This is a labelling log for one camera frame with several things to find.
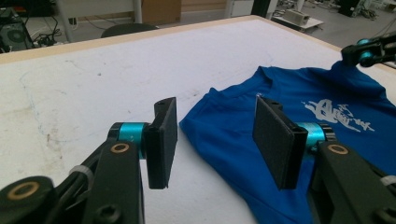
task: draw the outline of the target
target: wall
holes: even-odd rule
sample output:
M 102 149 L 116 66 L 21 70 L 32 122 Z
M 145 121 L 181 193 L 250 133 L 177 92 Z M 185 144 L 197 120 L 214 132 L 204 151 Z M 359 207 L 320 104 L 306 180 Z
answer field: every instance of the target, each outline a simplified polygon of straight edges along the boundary
M 181 11 L 224 9 L 226 0 L 181 0 Z

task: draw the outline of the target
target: teal joint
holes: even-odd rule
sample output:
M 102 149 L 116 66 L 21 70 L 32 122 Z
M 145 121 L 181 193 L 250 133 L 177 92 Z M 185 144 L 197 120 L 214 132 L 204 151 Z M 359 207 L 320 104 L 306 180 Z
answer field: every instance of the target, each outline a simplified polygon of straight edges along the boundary
M 370 43 L 370 39 L 361 39 L 360 41 L 358 41 L 358 45 L 363 45 L 367 43 Z
M 306 138 L 305 149 L 309 152 L 316 153 L 318 151 L 318 143 L 326 140 L 321 127 L 316 123 L 296 123 L 298 126 L 305 128 L 308 131 Z
M 120 127 L 119 140 L 134 142 L 139 151 L 139 158 L 143 160 L 142 135 L 145 123 L 123 123 Z

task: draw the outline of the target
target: floor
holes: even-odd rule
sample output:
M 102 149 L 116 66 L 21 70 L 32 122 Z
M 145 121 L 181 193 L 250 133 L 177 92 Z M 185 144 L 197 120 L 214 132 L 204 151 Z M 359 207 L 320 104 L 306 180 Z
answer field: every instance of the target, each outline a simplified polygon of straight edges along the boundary
M 337 47 L 343 48 L 355 44 L 362 38 L 371 38 L 375 35 L 382 35 L 385 31 L 396 31 L 396 13 L 382 9 L 374 8 L 378 15 L 375 20 L 366 19 L 359 15 L 356 18 L 350 18 L 339 14 L 334 8 L 328 8 L 324 5 L 315 5 L 305 2 L 302 12 L 311 16 L 311 18 L 323 21 L 324 23 L 318 29 L 310 30 L 307 34 L 315 38 L 331 43 Z M 179 26 L 203 21 L 221 20 L 224 17 L 224 10 L 211 10 L 200 12 L 185 12 L 181 15 L 181 22 L 162 25 L 160 28 L 170 26 Z M 79 21 L 74 29 L 74 37 L 77 41 L 100 38 L 104 29 L 115 23 L 131 22 L 129 19 L 107 19 L 90 21 Z M 35 39 L 38 34 L 50 34 L 55 26 L 53 18 L 31 18 L 26 26 L 29 34 Z M 59 34 L 55 40 L 59 43 L 67 43 L 64 35 L 62 23 L 59 22 L 57 28 Z

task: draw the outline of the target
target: cable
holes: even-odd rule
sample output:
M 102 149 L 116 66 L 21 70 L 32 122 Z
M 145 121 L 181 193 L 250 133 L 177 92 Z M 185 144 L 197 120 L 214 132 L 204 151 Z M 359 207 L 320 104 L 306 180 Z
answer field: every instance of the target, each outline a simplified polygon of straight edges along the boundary
M 57 29 L 58 21 L 53 16 L 51 16 L 51 17 L 55 20 L 55 26 L 52 30 L 52 33 L 51 34 L 39 34 L 38 37 L 36 37 L 34 40 L 34 42 L 37 42 L 39 47 L 53 46 L 56 43 L 55 36 L 59 36 L 62 34 L 61 30 Z M 50 25 L 48 24 L 48 22 L 45 18 L 44 18 L 44 21 L 46 22 L 48 27 L 50 27 Z
M 88 20 L 87 17 L 84 17 L 84 18 L 85 18 L 85 20 L 86 20 L 90 25 L 92 25 L 93 27 L 96 27 L 96 28 L 101 29 L 101 30 L 106 30 L 106 29 L 107 29 L 107 28 L 99 27 L 99 26 L 93 24 L 90 20 Z
M 111 22 L 111 23 L 113 23 L 113 24 L 118 25 L 118 23 L 116 23 L 115 21 L 111 21 L 111 20 L 109 20 L 109 19 L 102 18 L 102 17 L 100 17 L 100 16 L 94 16 L 94 17 L 96 17 L 96 18 L 98 18 L 98 19 L 101 19 L 101 20 L 104 20 L 104 21 L 109 21 L 109 22 Z
M 384 28 L 382 28 L 380 31 L 378 31 L 378 32 L 377 32 L 375 35 L 373 35 L 371 38 L 374 38 L 374 37 L 378 36 L 378 35 L 381 34 L 382 31 L 385 30 L 385 29 L 387 29 L 387 30 L 385 30 L 384 34 L 386 34 L 387 31 L 390 29 L 390 27 L 393 25 L 394 22 L 396 22 L 396 18 L 393 19 L 393 21 L 390 21 Z

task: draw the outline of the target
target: black cable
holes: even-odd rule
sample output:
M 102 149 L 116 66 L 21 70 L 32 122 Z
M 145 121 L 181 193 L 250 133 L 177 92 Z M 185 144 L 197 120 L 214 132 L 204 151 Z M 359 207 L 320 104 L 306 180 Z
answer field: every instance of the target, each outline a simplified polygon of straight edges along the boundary
M 378 36 L 379 34 L 381 34 L 382 31 L 385 30 L 385 29 L 387 29 L 387 30 L 384 32 L 384 34 L 386 34 L 387 31 L 390 29 L 390 27 L 393 25 L 394 22 L 396 22 L 396 18 L 393 19 L 393 21 L 390 21 L 384 28 L 382 28 L 380 31 L 378 31 L 375 35 L 373 35 L 372 38 Z
M 86 177 L 82 174 L 78 174 L 78 177 L 73 182 L 73 184 L 68 188 L 64 194 L 61 196 L 59 202 L 55 205 L 55 207 L 49 211 L 49 214 L 46 218 L 45 224 L 53 224 L 58 223 L 58 218 L 61 213 L 64 212 L 64 209 L 69 206 L 71 202 L 74 201 L 76 194 L 81 191 L 84 185 L 86 185 Z
M 62 34 L 61 30 L 57 29 L 59 22 L 53 16 L 51 16 L 51 17 L 55 20 L 55 26 L 52 29 L 52 32 L 50 34 L 39 34 L 33 41 L 33 42 L 37 42 L 39 47 L 42 47 L 43 45 L 44 46 L 53 46 L 56 43 L 55 36 L 60 36 Z M 50 27 L 50 25 L 48 24 L 48 22 L 45 18 L 44 18 L 44 21 L 46 22 L 48 27 Z
M 104 20 L 104 21 L 108 21 L 108 22 L 111 22 L 111 23 L 113 23 L 113 24 L 118 25 L 118 23 L 116 23 L 115 21 L 111 21 L 111 20 L 109 20 L 109 19 L 106 19 L 106 18 L 103 18 L 103 17 L 100 17 L 100 16 L 95 16 L 95 17 L 98 18 L 98 19 L 101 19 L 101 20 Z
M 106 30 L 106 29 L 107 29 L 107 28 L 99 27 L 99 26 L 93 24 L 93 23 L 92 23 L 90 20 L 88 20 L 88 18 L 86 18 L 86 17 L 84 17 L 84 18 L 85 18 L 85 20 L 86 20 L 90 25 L 92 25 L 92 26 L 95 27 L 95 28 L 98 28 L 98 29 L 101 29 L 101 30 Z

